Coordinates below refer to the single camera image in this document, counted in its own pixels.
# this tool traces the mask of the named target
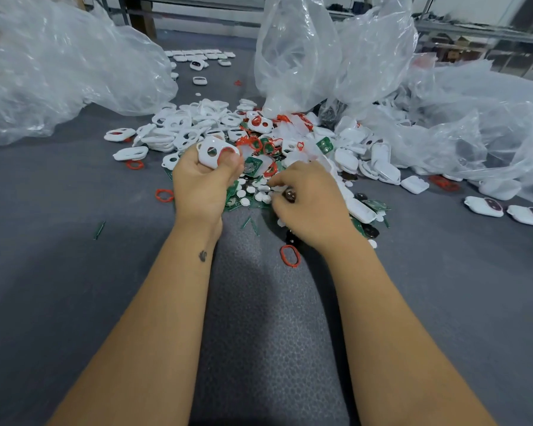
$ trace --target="person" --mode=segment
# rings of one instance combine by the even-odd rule
[[[227,187],[243,171],[233,152],[219,162],[213,171],[202,166],[193,146],[179,160],[174,227],[49,426],[188,424],[213,249]],[[495,425],[352,225],[331,175],[317,162],[296,162],[269,185],[296,191],[295,203],[279,194],[272,207],[330,268],[362,425]]]

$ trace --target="row of white devices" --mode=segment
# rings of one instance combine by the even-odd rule
[[[489,197],[468,196],[464,199],[464,204],[470,210],[476,212],[476,214],[488,215],[490,217],[503,217],[504,215],[504,208],[496,200],[490,199]],[[512,204],[508,206],[507,213],[515,221],[533,225],[533,207],[527,208]]]

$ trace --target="gray mat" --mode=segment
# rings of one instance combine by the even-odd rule
[[[234,50],[206,87],[181,64],[177,104],[257,98],[252,42],[170,33],[165,49]],[[242,86],[233,85],[236,80]],[[174,223],[155,200],[171,181],[151,151],[131,171],[102,139],[147,117],[98,106],[50,138],[0,148],[0,425],[42,424],[144,280]],[[533,425],[533,227],[469,212],[434,185],[415,196],[359,180],[393,207],[378,255],[435,341],[501,425]],[[522,200],[511,203],[524,204]],[[240,226],[252,215],[260,236]],[[106,226],[98,241],[100,221]],[[213,258],[195,424],[355,423],[338,306],[315,251],[298,269],[278,253],[284,229],[258,209],[224,215]]]

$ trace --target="person's left hand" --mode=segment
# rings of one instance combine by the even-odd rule
[[[231,150],[219,156],[219,167],[210,169],[199,163],[195,145],[190,146],[174,168],[174,200],[176,223],[191,224],[208,230],[215,243],[221,235],[221,214],[227,199],[227,188],[243,172],[243,158]]]

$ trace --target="hand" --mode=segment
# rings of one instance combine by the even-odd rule
[[[355,231],[346,202],[332,176],[316,161],[297,161],[274,175],[268,185],[289,185],[296,201],[273,197],[278,217],[305,243],[325,254]]]
[[[227,199],[227,188],[243,172],[243,158],[231,150],[219,156],[219,167],[210,169],[199,163],[195,145],[190,146],[174,168],[174,200],[176,224],[192,224],[209,232],[215,244],[223,224],[221,214]]]

